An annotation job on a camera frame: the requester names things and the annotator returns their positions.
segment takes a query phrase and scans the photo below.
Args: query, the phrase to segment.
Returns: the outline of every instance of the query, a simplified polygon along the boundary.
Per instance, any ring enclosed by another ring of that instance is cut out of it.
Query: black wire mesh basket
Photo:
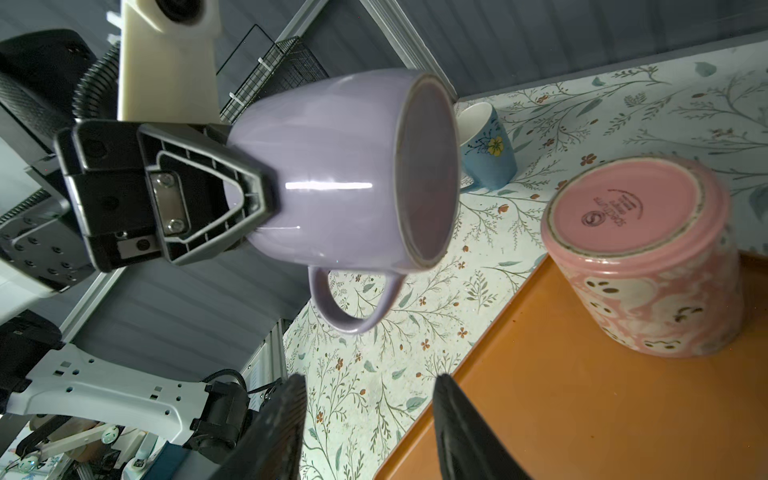
[[[299,37],[274,43],[221,110],[221,120],[234,123],[253,102],[328,78],[325,68]]]

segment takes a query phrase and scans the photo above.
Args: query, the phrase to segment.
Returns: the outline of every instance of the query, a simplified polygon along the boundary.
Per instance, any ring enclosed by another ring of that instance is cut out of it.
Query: floral tablecloth
[[[311,302],[284,336],[306,376],[303,478],[376,469],[545,252],[539,221],[568,179],[613,158],[676,154],[729,184],[741,248],[768,254],[768,42],[499,94],[520,173],[463,194],[445,259],[410,276],[375,330],[341,336]],[[457,112],[469,103],[456,105]],[[343,308],[370,314],[383,278],[334,272]]]

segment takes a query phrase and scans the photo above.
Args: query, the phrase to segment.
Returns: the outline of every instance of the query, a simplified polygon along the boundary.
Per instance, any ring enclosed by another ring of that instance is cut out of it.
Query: purple mug
[[[248,240],[310,266],[315,305],[335,329],[372,329],[406,274],[445,255],[460,167],[451,101],[436,76],[368,71],[277,94],[247,108],[228,144],[274,170],[279,210]],[[386,275],[370,316],[336,304],[331,270]]]

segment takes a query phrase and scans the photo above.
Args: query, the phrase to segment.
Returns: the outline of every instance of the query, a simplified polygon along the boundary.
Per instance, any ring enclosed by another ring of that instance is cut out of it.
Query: yellow flower
[[[501,136],[492,138],[491,141],[488,142],[488,153],[490,153],[494,157],[498,157],[499,155],[501,155],[503,150],[504,150],[504,141],[502,140]]]

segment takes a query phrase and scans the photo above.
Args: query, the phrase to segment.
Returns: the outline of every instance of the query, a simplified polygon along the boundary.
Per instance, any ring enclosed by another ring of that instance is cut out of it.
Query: tray
[[[454,379],[535,480],[768,478],[768,259],[741,262],[742,333],[663,359],[610,341],[547,257]],[[432,405],[376,478],[441,478]]]

